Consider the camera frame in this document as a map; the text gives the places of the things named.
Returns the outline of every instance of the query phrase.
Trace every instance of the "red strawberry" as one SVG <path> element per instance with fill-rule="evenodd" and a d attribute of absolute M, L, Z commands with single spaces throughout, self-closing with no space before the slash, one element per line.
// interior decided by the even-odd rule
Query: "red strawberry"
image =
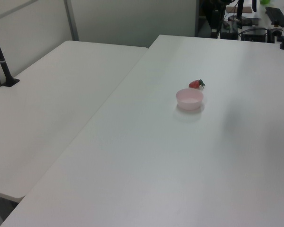
<path fill-rule="evenodd" d="M 197 79 L 197 80 L 191 82 L 191 83 L 189 84 L 189 87 L 191 87 L 191 88 L 199 88 L 200 85 L 201 85 L 202 87 L 205 86 L 205 84 L 203 83 L 203 81 L 202 81 L 201 79 Z"/>

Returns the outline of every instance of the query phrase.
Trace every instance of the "gray wall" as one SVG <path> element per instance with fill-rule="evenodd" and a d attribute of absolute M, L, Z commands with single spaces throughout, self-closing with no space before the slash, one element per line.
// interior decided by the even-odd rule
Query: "gray wall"
<path fill-rule="evenodd" d="M 199 0 L 67 2 L 80 41 L 149 47 L 159 35 L 195 36 Z"/>
<path fill-rule="evenodd" d="M 71 39 L 63 0 L 38 0 L 0 19 L 0 46 L 12 76 Z"/>

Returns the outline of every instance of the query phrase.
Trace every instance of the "keyboard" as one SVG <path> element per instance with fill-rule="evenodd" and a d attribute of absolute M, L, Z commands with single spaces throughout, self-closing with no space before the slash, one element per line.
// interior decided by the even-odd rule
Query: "keyboard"
<path fill-rule="evenodd" d="M 284 14 L 280 11 L 279 8 L 266 7 L 266 13 L 272 24 L 275 22 L 275 20 L 278 20 L 279 25 L 281 27 L 284 27 Z"/>

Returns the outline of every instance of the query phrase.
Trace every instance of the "white table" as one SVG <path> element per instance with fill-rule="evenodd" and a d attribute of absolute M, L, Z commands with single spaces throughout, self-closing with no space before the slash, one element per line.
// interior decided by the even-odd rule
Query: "white table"
<path fill-rule="evenodd" d="M 195 79 L 203 106 L 182 111 Z M 284 227 L 284 51 L 159 36 L 2 225 L 18 226 Z"/>
<path fill-rule="evenodd" d="M 146 48 L 67 41 L 0 88 L 0 196 L 19 202 Z"/>

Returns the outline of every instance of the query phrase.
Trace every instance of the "pink bowl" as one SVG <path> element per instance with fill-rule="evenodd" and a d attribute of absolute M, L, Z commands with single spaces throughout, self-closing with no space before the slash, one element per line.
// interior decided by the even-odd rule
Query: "pink bowl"
<path fill-rule="evenodd" d="M 185 88 L 177 92 L 176 98 L 182 109 L 195 110 L 201 105 L 203 93 L 194 88 Z"/>

